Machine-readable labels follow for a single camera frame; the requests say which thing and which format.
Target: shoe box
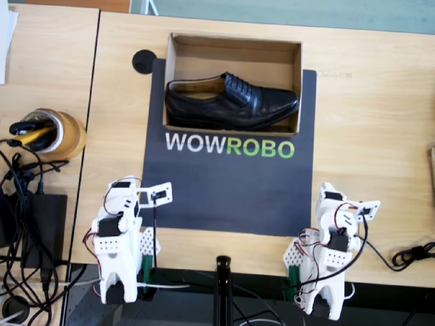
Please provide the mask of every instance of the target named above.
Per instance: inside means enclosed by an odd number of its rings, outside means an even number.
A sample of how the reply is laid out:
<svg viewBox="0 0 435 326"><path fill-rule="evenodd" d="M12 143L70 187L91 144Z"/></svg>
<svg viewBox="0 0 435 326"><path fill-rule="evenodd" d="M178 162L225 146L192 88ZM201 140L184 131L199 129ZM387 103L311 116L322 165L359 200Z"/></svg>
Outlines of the shoe box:
<svg viewBox="0 0 435 326"><path fill-rule="evenodd" d="M163 125L169 130L292 137L299 133L302 107L302 42L286 39L242 39L222 35L169 35L165 85L172 80L205 79L225 72L255 86L292 90L298 113L261 131L207 130L169 124L164 105Z"/></svg>

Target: shoe sole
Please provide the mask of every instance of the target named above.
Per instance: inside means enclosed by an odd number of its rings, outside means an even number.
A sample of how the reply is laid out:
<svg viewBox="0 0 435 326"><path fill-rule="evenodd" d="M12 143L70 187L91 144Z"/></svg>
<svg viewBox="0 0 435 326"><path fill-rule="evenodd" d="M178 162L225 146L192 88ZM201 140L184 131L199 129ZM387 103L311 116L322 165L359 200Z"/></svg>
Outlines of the shoe sole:
<svg viewBox="0 0 435 326"><path fill-rule="evenodd" d="M184 128L198 128L198 129L212 129L212 130L236 130L236 131L259 131L263 128L276 124L277 122L287 119L291 115L294 115L299 109L299 105L295 106L295 108L289 112L286 112L283 115L277 116L274 120L269 122L262 122L261 124L257 124L255 126L250 126L249 128L229 128L228 125L223 124L221 122L213 122L210 120L204 119L191 119L185 117L175 117L170 116L170 124L173 126L179 126Z"/></svg>

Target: paper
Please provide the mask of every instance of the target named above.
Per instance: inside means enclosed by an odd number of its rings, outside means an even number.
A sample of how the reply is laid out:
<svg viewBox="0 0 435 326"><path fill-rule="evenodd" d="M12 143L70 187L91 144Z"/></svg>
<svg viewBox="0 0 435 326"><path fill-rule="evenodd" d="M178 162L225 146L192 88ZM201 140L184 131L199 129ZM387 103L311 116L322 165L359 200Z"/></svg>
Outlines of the paper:
<svg viewBox="0 0 435 326"><path fill-rule="evenodd" d="M9 10L7 0L0 0L0 85L5 83L7 51L11 45L18 12Z"/></svg>

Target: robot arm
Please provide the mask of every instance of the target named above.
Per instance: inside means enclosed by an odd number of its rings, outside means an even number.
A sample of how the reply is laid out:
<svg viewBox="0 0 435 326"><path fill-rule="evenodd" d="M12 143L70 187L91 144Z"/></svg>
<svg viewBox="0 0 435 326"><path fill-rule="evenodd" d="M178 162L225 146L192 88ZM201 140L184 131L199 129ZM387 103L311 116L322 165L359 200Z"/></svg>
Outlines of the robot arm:
<svg viewBox="0 0 435 326"><path fill-rule="evenodd" d="M137 299L137 273L140 271L140 229L142 208L172 202L171 183L150 188L136 187L137 179L125 177L109 184L103 206L92 221L95 255L101 272L101 302L122 304ZM139 203L139 194L147 198Z"/></svg>
<svg viewBox="0 0 435 326"><path fill-rule="evenodd" d="M351 261L352 251L358 251L361 247L361 240L356 236L357 223L363 221L363 216L367 221L374 219L380 205L379 201L349 201L344 193L337 191L330 183L323 183L315 209L319 229L307 230L303 241L301 236L295 238L286 251L284 261L289 261L285 260L289 254L300 257L302 283L342 270ZM341 272L302 286L295 302L307 314L336 321L340 318L344 296L345 273Z"/></svg>

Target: black leather shoe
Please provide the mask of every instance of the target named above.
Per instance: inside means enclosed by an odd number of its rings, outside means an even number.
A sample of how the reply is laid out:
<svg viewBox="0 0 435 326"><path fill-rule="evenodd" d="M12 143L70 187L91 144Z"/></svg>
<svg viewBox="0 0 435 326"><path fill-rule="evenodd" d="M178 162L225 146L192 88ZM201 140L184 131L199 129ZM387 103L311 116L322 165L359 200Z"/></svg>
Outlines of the black leather shoe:
<svg viewBox="0 0 435 326"><path fill-rule="evenodd" d="M165 101L170 125L201 129L260 130L299 109L294 92L254 86L230 73L170 81Z"/></svg>

